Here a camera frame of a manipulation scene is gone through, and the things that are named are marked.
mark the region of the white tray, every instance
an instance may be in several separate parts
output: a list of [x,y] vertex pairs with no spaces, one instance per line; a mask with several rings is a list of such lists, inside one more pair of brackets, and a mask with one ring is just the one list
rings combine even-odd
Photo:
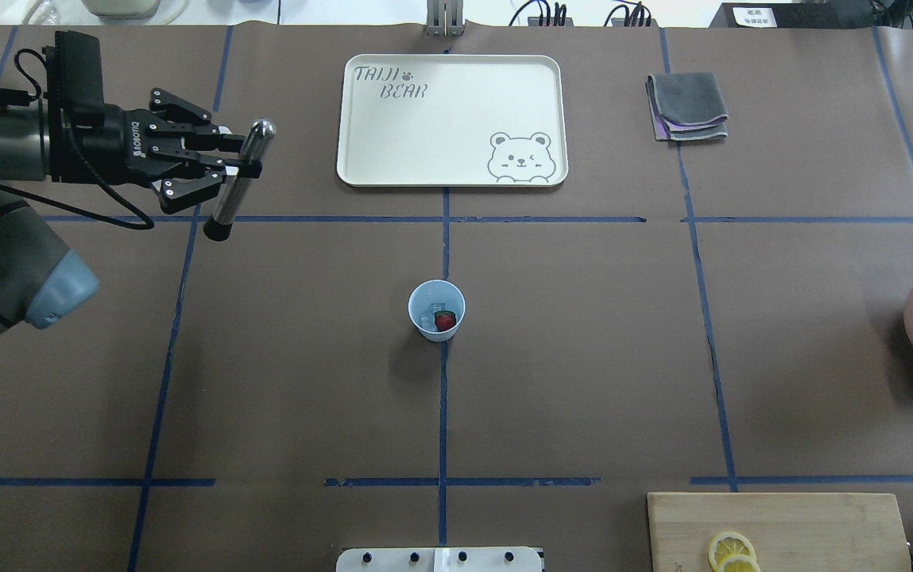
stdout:
[[343,76],[336,172],[354,186],[550,187],[569,172],[565,131],[550,57],[361,54]]

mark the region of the yellow lemon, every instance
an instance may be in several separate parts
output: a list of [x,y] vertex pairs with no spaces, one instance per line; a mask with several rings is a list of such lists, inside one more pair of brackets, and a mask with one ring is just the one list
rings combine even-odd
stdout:
[[753,543],[738,532],[731,530],[722,532],[715,536],[707,547],[707,560],[710,561],[710,569],[717,570],[721,567],[725,558],[733,555],[748,556],[751,561],[756,562],[756,551],[753,550]]
[[754,558],[744,554],[732,554],[722,560],[721,565],[718,565],[714,572],[760,572],[760,567]]

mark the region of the bear drawing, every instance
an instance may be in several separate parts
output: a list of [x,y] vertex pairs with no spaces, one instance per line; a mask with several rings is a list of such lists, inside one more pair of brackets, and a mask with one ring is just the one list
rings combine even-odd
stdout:
[[492,135],[492,160],[488,171],[497,182],[547,182],[555,174],[555,161],[547,151],[551,137],[535,133],[530,137]]

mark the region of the strawberry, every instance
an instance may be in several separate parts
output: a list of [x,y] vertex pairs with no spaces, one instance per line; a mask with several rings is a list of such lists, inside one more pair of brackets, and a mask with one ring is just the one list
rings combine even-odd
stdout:
[[456,326],[456,314],[448,311],[448,309],[442,309],[442,311],[435,312],[436,330],[445,332],[445,330],[451,330],[453,326]]

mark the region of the gray towel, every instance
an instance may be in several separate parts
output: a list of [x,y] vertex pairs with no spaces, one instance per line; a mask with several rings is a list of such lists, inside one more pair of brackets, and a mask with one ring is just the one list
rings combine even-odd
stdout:
[[728,135],[728,109],[714,73],[649,75],[646,90],[657,141],[696,141]]

